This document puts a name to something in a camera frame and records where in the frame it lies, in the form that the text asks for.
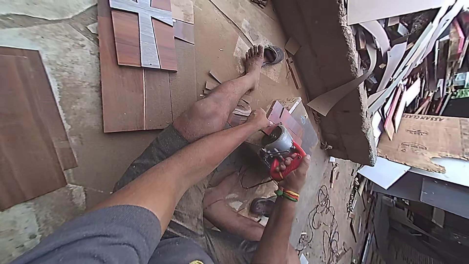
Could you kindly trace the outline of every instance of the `cardboard box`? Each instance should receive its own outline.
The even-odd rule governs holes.
[[[391,141],[382,136],[378,155],[426,171],[445,173],[434,157],[469,160],[469,119],[404,114]]]

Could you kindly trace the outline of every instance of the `forearm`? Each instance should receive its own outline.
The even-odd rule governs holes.
[[[295,205],[296,202],[280,196],[277,197],[273,213],[267,222],[251,263],[287,263],[291,226],[295,218]]]
[[[98,208],[120,204],[145,207],[158,217],[163,233],[186,190],[212,172],[258,129],[255,124],[245,123],[206,136],[153,166]]]

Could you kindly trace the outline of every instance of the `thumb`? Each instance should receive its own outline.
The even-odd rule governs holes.
[[[311,162],[311,156],[306,155],[305,157],[303,157],[303,159],[301,159],[300,166],[298,166],[296,171],[298,171],[299,173],[302,173],[303,175],[306,175],[306,172],[308,171],[310,167],[310,162]]]

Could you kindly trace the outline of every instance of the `gray sleeve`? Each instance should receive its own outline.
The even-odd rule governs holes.
[[[12,264],[147,264],[161,237],[158,218],[134,205],[118,205],[78,217]]]

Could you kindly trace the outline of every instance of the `hand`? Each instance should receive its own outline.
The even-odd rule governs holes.
[[[262,108],[255,109],[249,115],[246,123],[255,124],[259,129],[273,125],[273,123],[267,119],[266,115],[267,114]]]
[[[290,165],[292,158],[295,158],[297,154],[292,154],[291,157],[285,159],[285,162],[279,165],[279,170],[285,170],[285,165]],[[311,156],[306,155],[301,160],[300,166],[292,172],[290,172],[283,181],[279,182],[279,186],[285,188],[286,190],[295,192],[297,194],[300,193],[301,188],[303,188],[304,182],[306,180],[306,172],[310,167]]]

